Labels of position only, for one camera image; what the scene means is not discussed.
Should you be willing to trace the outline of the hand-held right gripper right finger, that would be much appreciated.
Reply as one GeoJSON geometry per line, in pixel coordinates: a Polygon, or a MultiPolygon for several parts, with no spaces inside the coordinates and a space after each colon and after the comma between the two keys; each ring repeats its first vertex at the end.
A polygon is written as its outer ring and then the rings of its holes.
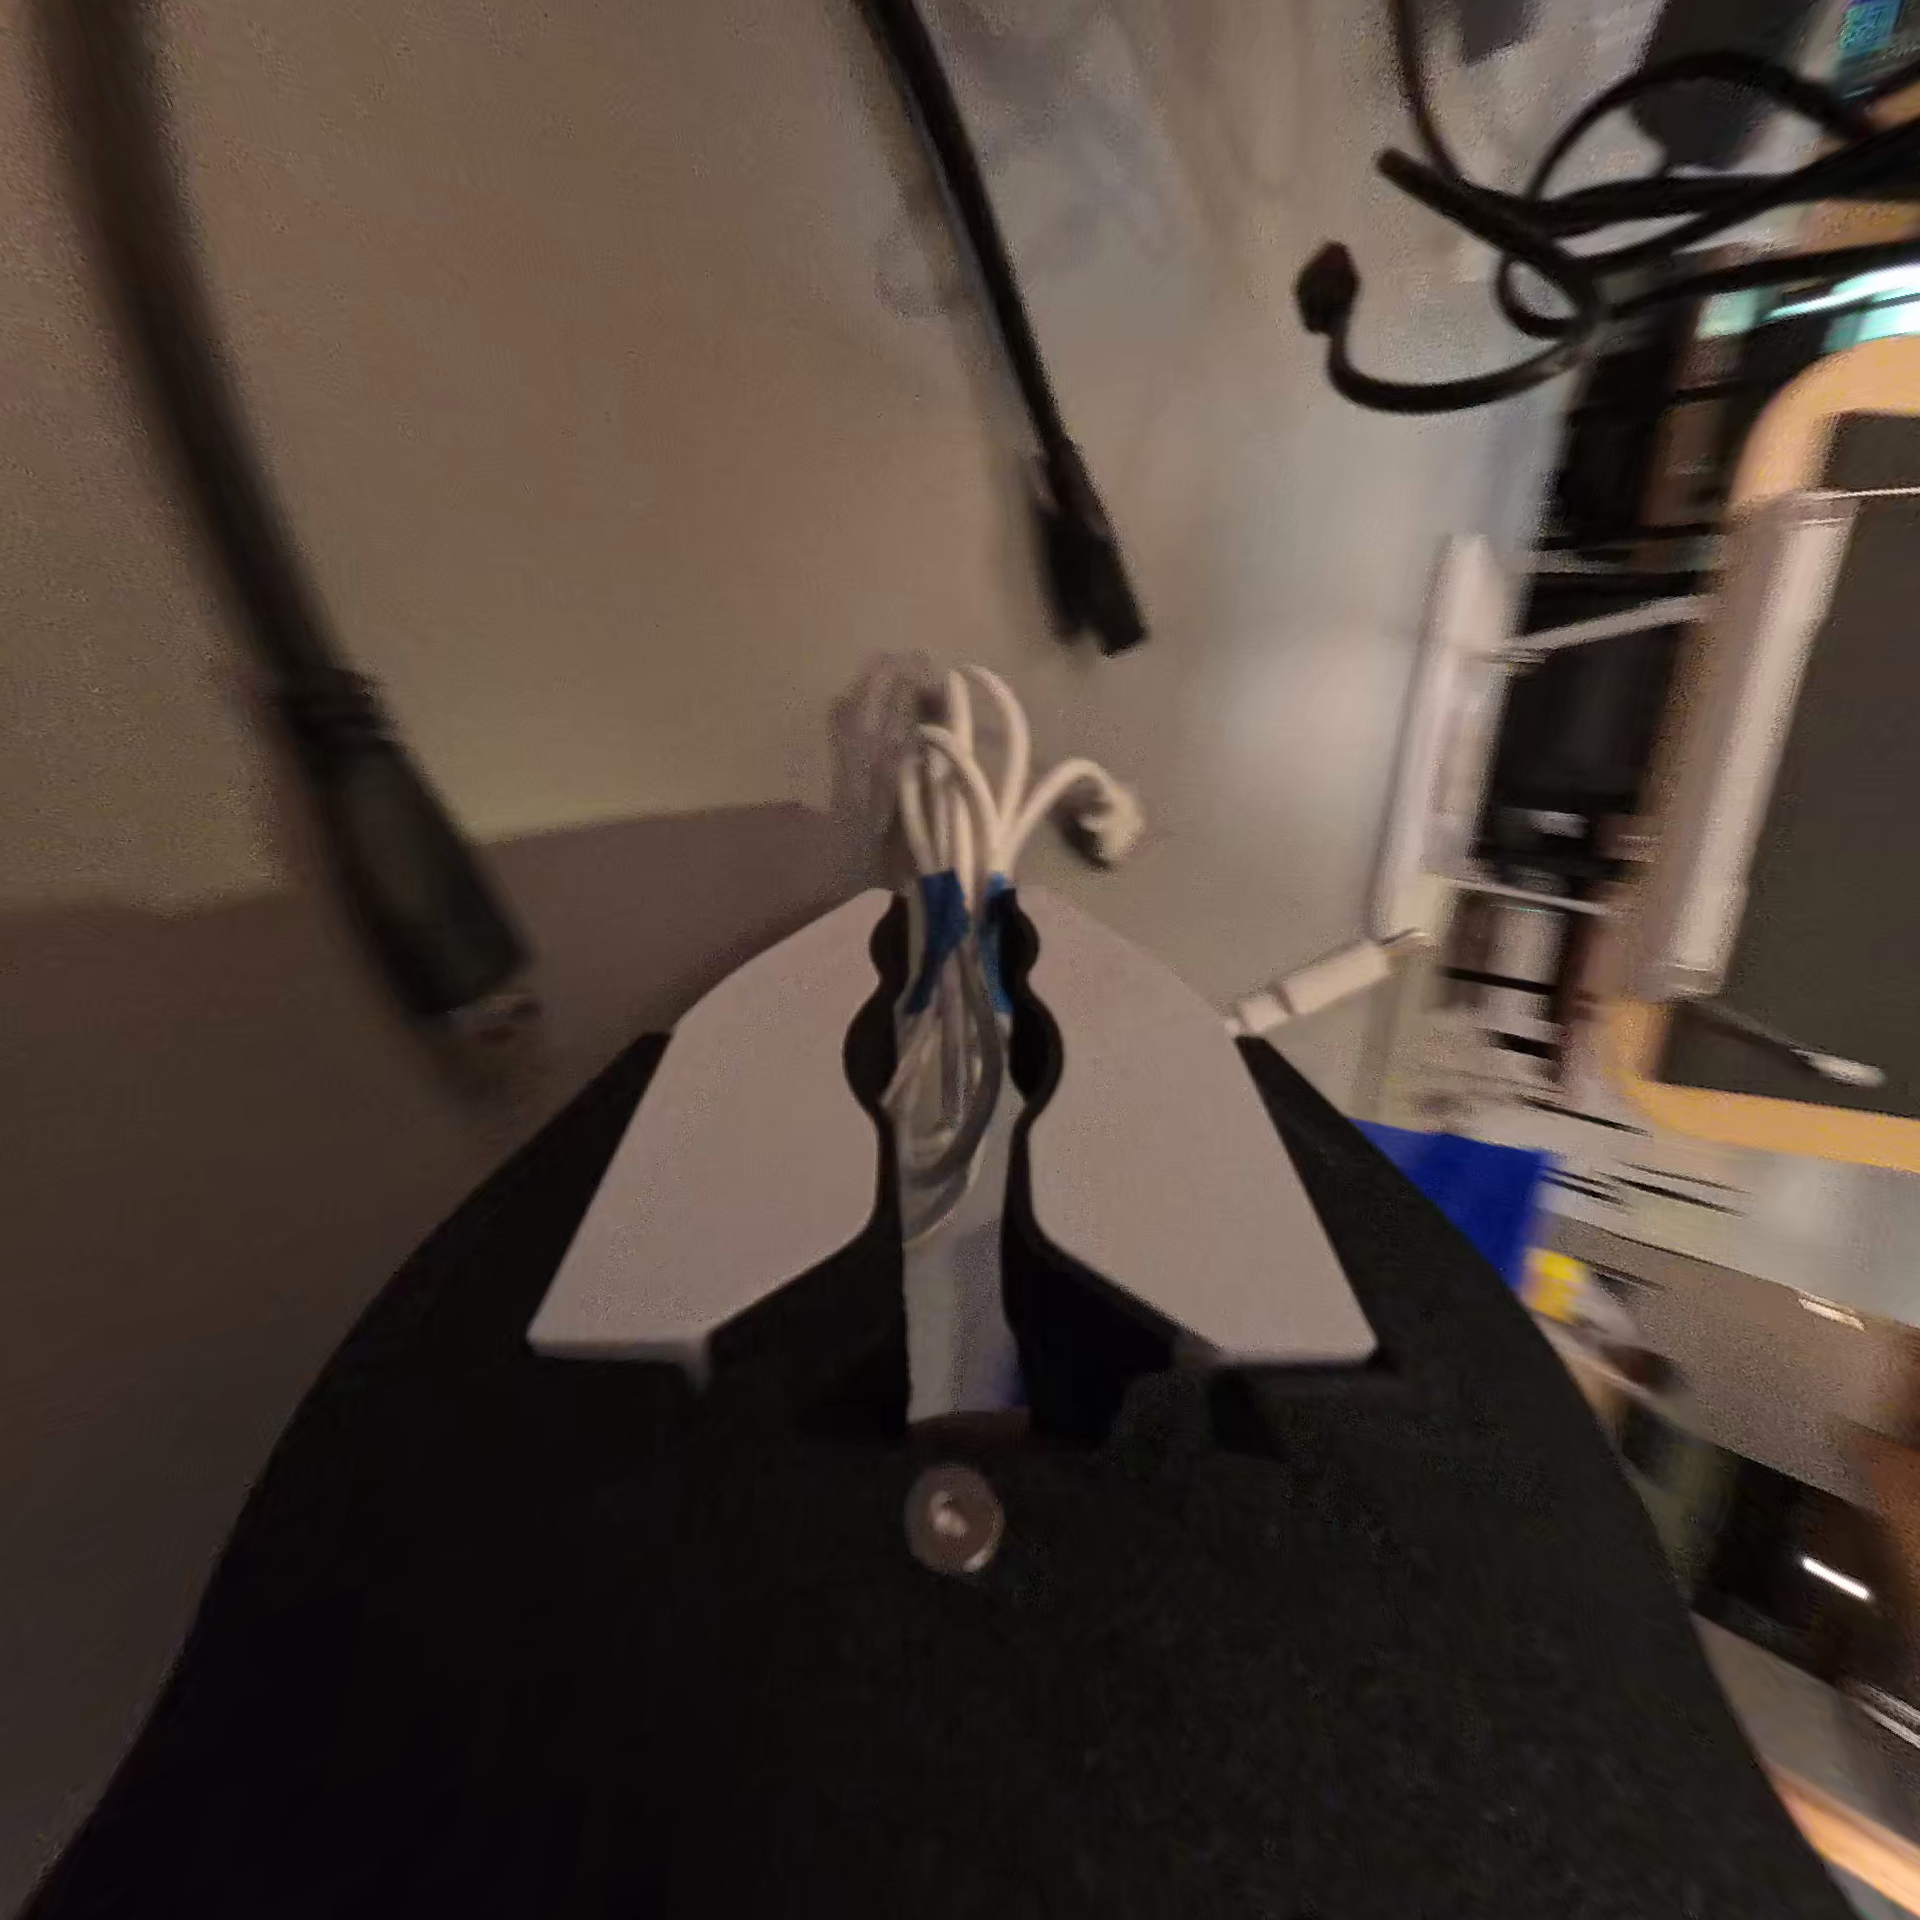
{"type": "Polygon", "coordinates": [[[1044,890],[1003,900],[1027,1212],[1229,1367],[1356,1371],[1378,1336],[1226,1016],[1044,890]]]}

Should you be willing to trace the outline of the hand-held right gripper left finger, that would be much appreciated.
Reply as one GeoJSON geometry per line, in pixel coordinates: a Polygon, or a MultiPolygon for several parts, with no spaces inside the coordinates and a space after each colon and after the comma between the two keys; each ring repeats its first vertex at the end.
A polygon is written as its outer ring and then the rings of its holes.
{"type": "Polygon", "coordinates": [[[676,1022],[528,1325],[536,1355],[711,1367],[725,1331],[853,1247],[883,1175],[847,1048],[899,905],[854,895],[676,1022]]]}

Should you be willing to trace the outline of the grey desk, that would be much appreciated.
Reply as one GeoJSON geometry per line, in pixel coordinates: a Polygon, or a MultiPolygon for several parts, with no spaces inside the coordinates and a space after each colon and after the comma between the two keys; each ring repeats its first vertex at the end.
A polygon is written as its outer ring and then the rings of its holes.
{"type": "Polygon", "coordinates": [[[356,665],[536,948],[504,1079],[368,969],[84,247],[5,4],[5,1880],[87,1813],[278,1428],[479,1178],[738,954],[854,892],[835,738],[1006,674],[1143,853],[1076,895],[1233,1001],[1364,921],[1440,543],[1525,538],[1557,399],[1376,177],[1376,4],[929,4],[1149,619],[1049,628],[1015,420],[851,4],[164,4],[205,271],[356,665]]]}

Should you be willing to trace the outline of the blue box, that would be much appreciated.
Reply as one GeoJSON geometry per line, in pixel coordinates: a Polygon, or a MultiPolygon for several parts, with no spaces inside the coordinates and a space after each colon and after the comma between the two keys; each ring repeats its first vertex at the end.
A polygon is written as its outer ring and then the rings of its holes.
{"type": "Polygon", "coordinates": [[[1451,1130],[1358,1120],[1356,1129],[1492,1266],[1510,1293],[1525,1288],[1552,1155],[1451,1130]]]}

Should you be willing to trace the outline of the white folding stand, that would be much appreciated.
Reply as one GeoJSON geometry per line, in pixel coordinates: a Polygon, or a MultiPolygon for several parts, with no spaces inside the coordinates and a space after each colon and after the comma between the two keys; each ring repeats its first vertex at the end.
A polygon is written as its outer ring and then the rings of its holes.
{"type": "Polygon", "coordinates": [[[1814,489],[1764,499],[1736,514],[1735,558],[1713,591],[1533,634],[1519,630],[1513,583],[1488,543],[1449,541],[1411,681],[1371,941],[1436,944],[1461,895],[1605,917],[1594,903],[1488,878],[1473,853],[1506,693],[1525,669],[1578,649],[1691,630],[1706,643],[1702,690],[1685,696],[1678,772],[1656,812],[1635,985],[1709,1005],[1733,969],[1767,811],[1861,518],[1872,503],[1915,497],[1814,489]]]}

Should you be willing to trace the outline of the wooden board with dark panel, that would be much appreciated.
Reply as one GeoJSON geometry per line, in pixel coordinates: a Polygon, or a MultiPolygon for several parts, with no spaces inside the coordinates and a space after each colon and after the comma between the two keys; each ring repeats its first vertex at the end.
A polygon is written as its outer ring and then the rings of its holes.
{"type": "MultiPolygon", "coordinates": [[[[1818,361],[1775,396],[1735,469],[1735,521],[1803,491],[1917,491],[1917,339],[1818,361]]],[[[1656,1133],[1917,1175],[1917,495],[1867,505],[1760,829],[1733,969],[1706,1005],[1635,983],[1693,632],[1652,762],[1650,860],[1629,895],[1621,985],[1596,1006],[1613,1092],[1656,1133]]]]}

